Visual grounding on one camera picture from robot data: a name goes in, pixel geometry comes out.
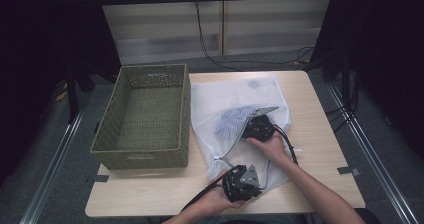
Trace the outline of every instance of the floor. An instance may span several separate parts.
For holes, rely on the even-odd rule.
[[[233,71],[223,68],[222,65],[243,71],[295,70],[299,66],[293,62],[285,63],[285,61],[296,59],[296,57],[296,52],[275,52],[214,57],[214,60],[219,61],[236,61],[219,63],[218,65],[221,66],[207,58],[163,63],[187,63],[192,73]],[[323,109],[325,111],[337,109],[337,101],[334,98],[337,93],[332,91],[329,83],[323,82],[321,70],[312,70],[308,74]],[[100,78],[93,79],[97,84],[95,90],[91,93],[79,92],[78,94],[80,107],[84,109],[77,129],[73,132],[71,130],[72,135],[64,137],[65,133],[70,132],[69,128],[72,128],[67,123],[69,118],[67,99],[59,102],[52,101],[46,108],[31,149],[26,153],[20,166],[0,188],[0,223],[18,223],[21,220],[21,223],[160,222],[159,217],[92,219],[85,215],[84,208],[91,191],[91,178],[96,174],[99,166],[99,162],[90,156],[89,148],[95,135],[94,130],[101,120],[113,88],[113,85]],[[330,84],[337,87],[339,83],[340,78],[337,78]],[[351,125],[344,124],[335,132],[349,166],[360,172],[355,176],[355,180],[367,208],[383,224],[424,221],[424,188],[422,188],[424,161],[409,149],[401,133],[387,125],[379,105],[361,86],[359,86],[358,106],[354,117],[384,168],[383,171],[376,170],[373,164],[375,160],[364,155],[364,147],[359,144],[358,137],[351,131]],[[328,119],[334,129],[344,123],[340,112],[329,114]],[[60,144],[66,138],[69,146],[61,148]],[[60,165],[56,166],[57,175],[50,179],[48,188],[39,189],[41,183],[46,183],[45,177],[51,174],[46,173],[46,170],[58,155],[58,150],[63,158]],[[46,194],[43,195],[44,199],[41,202],[33,199],[40,192],[39,190]],[[29,207],[33,207],[33,210],[38,208],[40,211],[31,213]],[[402,210],[399,208],[403,207],[410,208],[409,214],[402,215]]]

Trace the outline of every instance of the white mesh bag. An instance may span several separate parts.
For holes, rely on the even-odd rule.
[[[289,109],[275,76],[191,83],[191,121],[208,166],[209,180],[233,165],[254,164],[264,191],[287,181],[285,173],[270,163],[260,150],[240,139],[250,113],[256,108],[274,106],[278,109],[267,116],[287,132]]]

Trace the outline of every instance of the wrist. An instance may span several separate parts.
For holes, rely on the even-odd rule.
[[[187,207],[184,211],[164,222],[164,224],[190,224],[196,223],[200,219],[206,217],[195,204]]]
[[[290,164],[294,164],[292,158],[289,157],[285,151],[282,153],[273,153],[270,160],[283,169],[285,169]]]
[[[275,163],[281,162],[281,161],[284,161],[284,162],[291,161],[291,158],[287,155],[285,149],[282,149],[281,151],[273,150],[267,156],[272,162],[275,162]]]
[[[274,162],[278,167],[280,167],[287,175],[289,175],[289,172],[295,168],[298,167],[297,164],[295,164],[291,157],[288,155],[285,155],[284,157],[278,159],[276,162]]]

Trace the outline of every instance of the basket handle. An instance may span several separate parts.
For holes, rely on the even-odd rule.
[[[141,66],[139,68],[147,75],[164,75],[178,72],[178,69],[175,69],[175,65]]]
[[[129,160],[153,160],[153,159],[155,159],[153,154],[148,154],[148,153],[132,153],[132,154],[127,154],[126,156],[127,156],[127,159],[129,159]]]

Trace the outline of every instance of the electronic device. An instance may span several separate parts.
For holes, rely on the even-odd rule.
[[[233,171],[225,173],[222,188],[230,202],[247,201],[262,193],[254,165],[251,165],[249,169],[245,165],[238,165]]]
[[[244,129],[242,138],[253,137],[261,142],[267,142],[271,139],[275,132],[275,128],[267,115],[254,117],[250,119]]]

